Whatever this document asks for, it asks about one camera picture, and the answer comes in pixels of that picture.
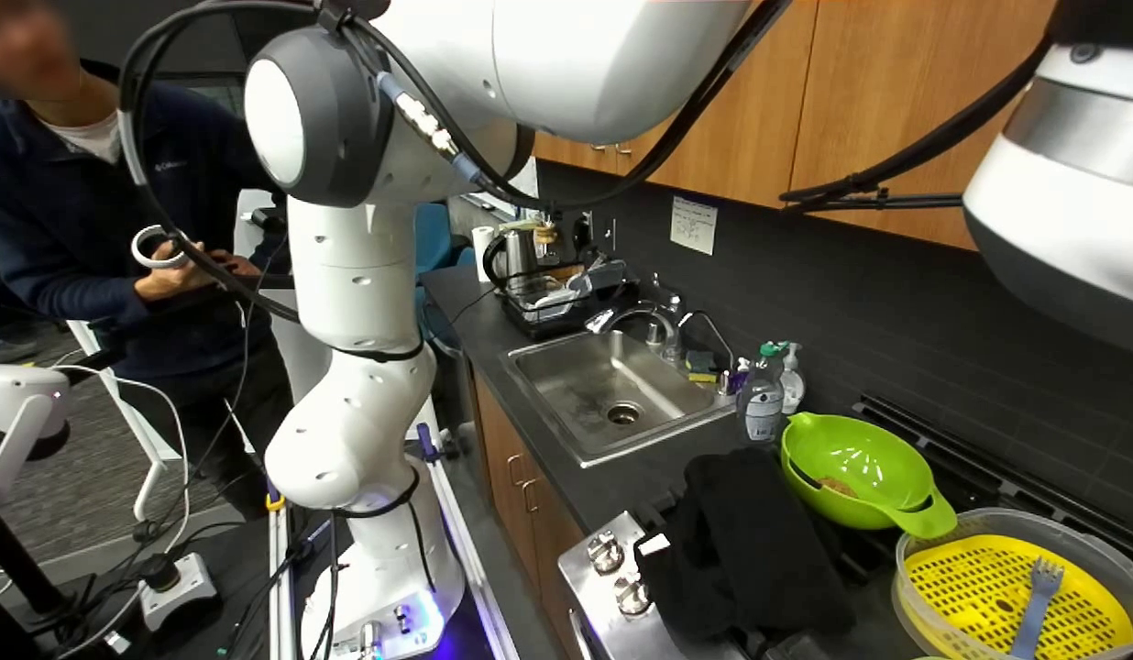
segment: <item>outlet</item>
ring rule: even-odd
[[[672,199],[672,240],[691,254],[715,254],[718,209],[688,199]]]

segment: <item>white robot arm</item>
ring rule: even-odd
[[[0,366],[0,503],[35,444],[67,437],[68,376],[44,366]]]
[[[251,147],[291,195],[299,327],[335,348],[326,376],[275,433],[271,485],[339,509],[352,545],[299,620],[299,652],[418,657],[462,601],[424,468],[402,437],[429,398],[415,314],[415,211],[478,182],[434,117],[451,113],[493,173],[515,173],[520,124],[628,140],[712,69],[749,0],[391,0],[317,11],[249,67]]]

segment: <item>bowl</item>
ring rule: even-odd
[[[1062,565],[1036,657],[1129,657],[1133,561],[1097,536],[1006,506],[963,509],[943,540],[900,536],[894,545],[894,617],[925,652],[1006,660],[1036,558]]]
[[[955,528],[955,509],[936,486],[926,457],[866,416],[790,413],[782,433],[782,466],[811,509],[842,528],[900,528],[916,540]]]

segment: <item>wall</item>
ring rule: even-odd
[[[558,199],[601,188],[542,169]],[[592,209],[596,232],[614,220],[614,254],[712,311],[734,348],[803,339],[811,407],[882,394],[1133,523],[1133,354],[1024,308],[976,254],[722,205],[699,257],[666,240],[672,190]]]

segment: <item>kettle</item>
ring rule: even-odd
[[[528,292],[528,283],[534,273],[534,246],[528,228],[507,228],[493,232],[487,249],[482,249],[482,273],[491,277],[493,288],[501,292]]]

